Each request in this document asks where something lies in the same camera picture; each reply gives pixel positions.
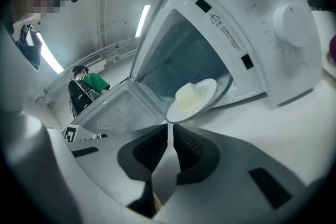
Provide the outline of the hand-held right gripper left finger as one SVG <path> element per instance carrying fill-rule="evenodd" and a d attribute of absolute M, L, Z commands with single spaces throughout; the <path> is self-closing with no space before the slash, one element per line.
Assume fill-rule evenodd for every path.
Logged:
<path fill-rule="evenodd" d="M 86 174 L 108 195 L 149 218 L 157 213 L 152 174 L 168 139 L 166 124 L 68 143 Z"/>

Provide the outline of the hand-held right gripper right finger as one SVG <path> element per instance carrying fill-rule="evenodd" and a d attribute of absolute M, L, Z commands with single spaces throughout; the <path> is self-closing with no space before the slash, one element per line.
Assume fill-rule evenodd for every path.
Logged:
<path fill-rule="evenodd" d="M 178 124 L 173 134 L 181 171 L 156 221 L 287 224 L 321 186 L 247 141 Z"/>

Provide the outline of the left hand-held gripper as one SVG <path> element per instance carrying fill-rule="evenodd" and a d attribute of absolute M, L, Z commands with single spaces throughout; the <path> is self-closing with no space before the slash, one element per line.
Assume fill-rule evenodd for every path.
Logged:
<path fill-rule="evenodd" d="M 67 143 L 108 137 L 106 134 L 101 133 L 95 134 L 84 129 L 82 126 L 73 124 L 69 124 L 63 130 L 62 135 Z"/>

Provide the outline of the pale yellow food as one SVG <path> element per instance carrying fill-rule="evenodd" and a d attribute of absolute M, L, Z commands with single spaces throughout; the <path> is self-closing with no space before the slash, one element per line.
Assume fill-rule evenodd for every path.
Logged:
<path fill-rule="evenodd" d="M 209 100 L 207 87 L 199 83 L 187 83 L 175 94 L 176 105 L 180 111 L 186 111 L 193 106 L 203 106 Z"/>

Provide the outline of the white round plate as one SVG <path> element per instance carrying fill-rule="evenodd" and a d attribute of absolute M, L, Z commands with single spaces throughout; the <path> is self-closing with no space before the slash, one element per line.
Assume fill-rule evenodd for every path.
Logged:
<path fill-rule="evenodd" d="M 327 50 L 322 53 L 322 66 L 325 72 L 336 80 L 336 62 Z"/>
<path fill-rule="evenodd" d="M 176 101 L 174 100 L 173 103 L 167 110 L 166 113 L 166 120 L 171 123 L 178 123 L 185 120 L 190 119 L 191 117 L 195 116 L 199 112 L 203 111 L 208 105 L 210 105 L 211 100 L 213 99 L 215 92 L 217 90 L 217 82 L 214 79 L 204 79 L 200 82 L 195 84 L 202 84 L 207 87 L 208 89 L 208 96 L 210 98 L 207 104 L 203 106 L 193 106 L 186 111 L 180 111 L 176 105 Z"/>

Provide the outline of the white microwave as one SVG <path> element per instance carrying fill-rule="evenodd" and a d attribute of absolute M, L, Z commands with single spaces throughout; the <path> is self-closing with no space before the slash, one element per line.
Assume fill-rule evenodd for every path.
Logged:
<path fill-rule="evenodd" d="M 278 106 L 321 79 L 320 40 L 306 0 L 160 0 L 153 15 L 129 76 L 73 125 L 113 134 L 160 124 L 182 86 L 227 74 L 232 83 L 210 109 L 263 93 Z"/>

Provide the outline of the black pod backpack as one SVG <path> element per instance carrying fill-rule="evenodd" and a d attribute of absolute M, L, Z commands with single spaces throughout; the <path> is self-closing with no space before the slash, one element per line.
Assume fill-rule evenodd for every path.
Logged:
<path fill-rule="evenodd" d="M 71 80 L 68 83 L 70 112 L 76 118 L 101 94 L 82 80 Z"/>

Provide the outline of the ceiling air vent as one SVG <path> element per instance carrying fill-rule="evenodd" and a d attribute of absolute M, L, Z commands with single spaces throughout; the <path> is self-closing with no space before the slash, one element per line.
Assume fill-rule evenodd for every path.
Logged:
<path fill-rule="evenodd" d="M 107 61 L 102 57 L 100 52 L 83 60 L 80 65 L 89 69 L 89 73 L 100 73 L 104 71 Z"/>

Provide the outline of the ceiling light strip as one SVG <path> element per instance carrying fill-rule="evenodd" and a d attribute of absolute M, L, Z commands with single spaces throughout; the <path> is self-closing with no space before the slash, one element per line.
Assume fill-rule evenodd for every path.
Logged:
<path fill-rule="evenodd" d="M 54 55 L 51 53 L 49 48 L 47 47 L 41 33 L 37 33 L 37 37 L 41 42 L 41 52 L 40 55 L 43 57 L 43 59 L 48 63 L 48 65 L 57 73 L 60 74 L 64 71 L 63 67 L 59 64 L 59 62 L 56 60 Z"/>
<path fill-rule="evenodd" d="M 141 16 L 140 16 L 140 19 L 139 19 L 139 23 L 138 23 L 138 26 L 137 26 L 137 29 L 136 29 L 136 32 L 135 32 L 135 37 L 140 37 L 141 36 L 141 31 L 142 31 L 142 28 L 144 26 L 144 23 L 145 23 L 147 14 L 150 10 L 150 7 L 151 7 L 150 5 L 144 5 L 144 7 L 143 7 L 143 10 L 142 10 L 142 13 L 141 13 Z"/>

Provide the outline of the purple eggplant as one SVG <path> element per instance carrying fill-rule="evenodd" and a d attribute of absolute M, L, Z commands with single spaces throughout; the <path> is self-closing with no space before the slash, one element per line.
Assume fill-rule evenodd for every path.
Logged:
<path fill-rule="evenodd" d="M 330 60 L 332 60 L 336 64 L 336 35 L 333 36 L 329 42 L 328 54 Z"/>

